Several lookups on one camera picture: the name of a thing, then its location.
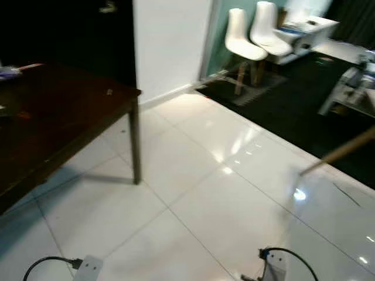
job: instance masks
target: white chair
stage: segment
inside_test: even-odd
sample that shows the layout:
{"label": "white chair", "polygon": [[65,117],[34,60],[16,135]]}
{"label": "white chair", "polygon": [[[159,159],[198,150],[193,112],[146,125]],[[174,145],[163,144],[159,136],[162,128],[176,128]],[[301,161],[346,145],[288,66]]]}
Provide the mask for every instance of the white chair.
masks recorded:
{"label": "white chair", "polygon": [[[246,38],[246,26],[247,26],[246,12],[242,9],[231,9],[229,10],[229,22],[227,33],[225,37],[225,46],[232,53],[237,54],[245,59],[251,61],[264,60],[267,57],[267,52],[259,48],[258,46],[251,44]],[[238,71],[238,79],[236,81],[236,94],[240,93],[240,86],[242,84],[243,75],[247,67],[247,61],[241,63]],[[254,67],[251,68],[252,80],[256,84],[260,79],[260,74],[254,71]]]}
{"label": "white chair", "polygon": [[292,47],[276,36],[274,30],[277,21],[275,3],[260,1],[250,31],[250,39],[258,46],[274,56],[286,56],[292,52]]}

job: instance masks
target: black cable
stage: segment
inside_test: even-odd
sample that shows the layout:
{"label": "black cable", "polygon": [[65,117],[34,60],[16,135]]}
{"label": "black cable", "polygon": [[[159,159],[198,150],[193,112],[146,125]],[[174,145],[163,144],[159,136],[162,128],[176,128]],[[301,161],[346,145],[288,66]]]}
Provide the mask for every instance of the black cable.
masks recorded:
{"label": "black cable", "polygon": [[44,261],[49,261],[49,260],[57,260],[57,261],[63,261],[63,262],[67,262],[69,264],[72,265],[72,267],[74,269],[78,269],[80,266],[81,266],[81,263],[82,263],[82,260],[81,259],[66,259],[66,258],[62,258],[61,256],[47,256],[45,258],[42,258],[42,259],[38,259],[35,263],[33,263],[28,271],[26,271],[24,277],[23,277],[23,281],[27,281],[28,277],[29,277],[29,274],[31,272],[31,270],[33,270],[33,268],[35,266],[37,266],[38,264],[40,264],[41,262],[44,262]]}
{"label": "black cable", "polygon": [[305,266],[307,266],[307,268],[310,270],[312,276],[314,277],[315,281],[319,281],[318,280],[318,277],[316,277],[316,274],[314,272],[314,270],[311,268],[311,266],[309,266],[309,264],[307,263],[307,261],[305,261],[301,256],[299,256],[297,253],[289,250],[289,249],[285,249],[285,248],[278,248],[278,247],[273,247],[273,248],[265,248],[265,249],[261,249],[260,250],[260,258],[264,259],[265,261],[267,260],[267,255],[269,254],[269,251],[283,251],[283,252],[287,252],[287,253],[290,253],[291,255],[295,256],[296,258],[298,258],[301,262],[304,263]]}

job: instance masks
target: teal wall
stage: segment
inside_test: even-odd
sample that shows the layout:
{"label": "teal wall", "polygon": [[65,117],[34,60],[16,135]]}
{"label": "teal wall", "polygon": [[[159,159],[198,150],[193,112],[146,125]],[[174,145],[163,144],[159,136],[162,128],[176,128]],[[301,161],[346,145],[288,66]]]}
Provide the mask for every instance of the teal wall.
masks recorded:
{"label": "teal wall", "polygon": [[[228,63],[230,52],[225,48],[225,34],[228,25],[228,12],[233,8],[240,8],[247,11],[248,29],[255,15],[257,0],[214,0],[219,2],[218,17],[216,22],[210,27],[208,36],[212,36],[212,49],[207,66],[207,76],[214,74]],[[278,6],[284,6],[287,0],[270,1]]]}

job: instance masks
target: dark wooden table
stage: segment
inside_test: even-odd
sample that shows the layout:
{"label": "dark wooden table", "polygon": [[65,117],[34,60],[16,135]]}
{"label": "dark wooden table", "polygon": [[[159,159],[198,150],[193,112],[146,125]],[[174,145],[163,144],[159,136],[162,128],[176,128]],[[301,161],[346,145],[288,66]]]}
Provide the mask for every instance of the dark wooden table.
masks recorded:
{"label": "dark wooden table", "polygon": [[0,82],[0,214],[129,113],[134,183],[141,180],[138,96],[114,80],[38,66]]}

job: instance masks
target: black carpet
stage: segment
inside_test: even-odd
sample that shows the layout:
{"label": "black carpet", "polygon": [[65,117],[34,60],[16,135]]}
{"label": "black carpet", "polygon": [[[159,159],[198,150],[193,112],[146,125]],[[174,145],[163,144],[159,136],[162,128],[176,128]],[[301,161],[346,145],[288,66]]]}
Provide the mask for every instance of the black carpet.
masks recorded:
{"label": "black carpet", "polygon": [[[242,105],[236,103],[235,85],[226,81],[215,81],[198,91],[321,158],[374,124],[372,118],[350,109],[340,115],[332,112],[327,116],[318,115],[318,109],[333,86],[351,66],[347,61],[324,54],[309,54],[279,67],[278,74],[285,77],[285,81]],[[249,80],[245,77],[244,83],[248,84]],[[333,166],[375,189],[374,142]]]}

